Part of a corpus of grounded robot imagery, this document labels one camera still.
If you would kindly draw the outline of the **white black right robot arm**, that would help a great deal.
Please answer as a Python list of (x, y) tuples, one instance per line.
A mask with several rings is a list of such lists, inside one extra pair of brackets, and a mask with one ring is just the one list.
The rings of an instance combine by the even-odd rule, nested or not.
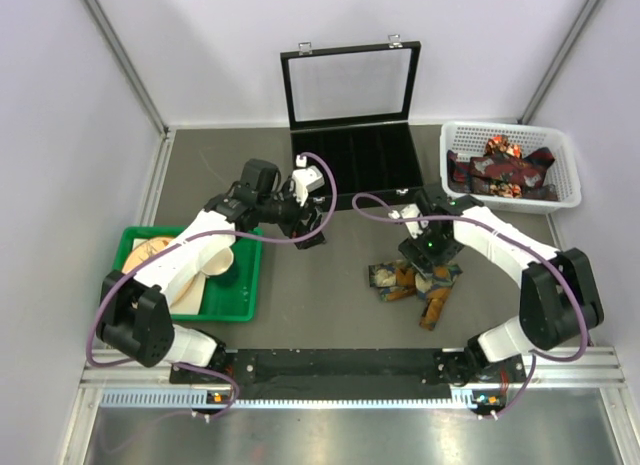
[(390, 216), (406, 225), (409, 236), (399, 250), (419, 271), (431, 272), (469, 248), (518, 286), (517, 316), (470, 338), (464, 348), (467, 369), (478, 380), (492, 379), (514, 356), (549, 351), (572, 338), (587, 341), (589, 330), (604, 320), (584, 252), (538, 242), (470, 195), (452, 199), (439, 185), (426, 186)]

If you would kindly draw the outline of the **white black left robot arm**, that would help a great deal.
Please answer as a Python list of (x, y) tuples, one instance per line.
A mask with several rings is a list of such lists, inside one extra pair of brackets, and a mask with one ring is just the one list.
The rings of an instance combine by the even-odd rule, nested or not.
[(337, 188), (330, 167), (311, 152), (297, 156), (288, 178), (271, 162), (247, 161), (240, 178), (164, 249), (127, 273), (113, 270), (104, 278), (90, 339), (121, 352), (126, 362), (151, 368), (166, 361), (192, 368), (205, 381), (220, 379), (227, 367), (224, 344), (175, 324), (171, 305), (206, 270), (226, 271), (224, 253), (240, 239), (258, 240), (253, 231), (260, 224), (277, 225), (280, 243), (299, 249), (323, 242), (330, 216), (311, 195), (324, 185)]

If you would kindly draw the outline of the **orange blue leaf-pattern tie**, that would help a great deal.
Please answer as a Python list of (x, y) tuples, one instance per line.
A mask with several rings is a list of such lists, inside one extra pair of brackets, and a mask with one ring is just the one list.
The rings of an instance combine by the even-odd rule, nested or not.
[(433, 331), (444, 306), (462, 275), (461, 267), (450, 262), (421, 274), (407, 260), (394, 260), (368, 266), (369, 286), (383, 301), (397, 301), (415, 296), (424, 303), (419, 326)]

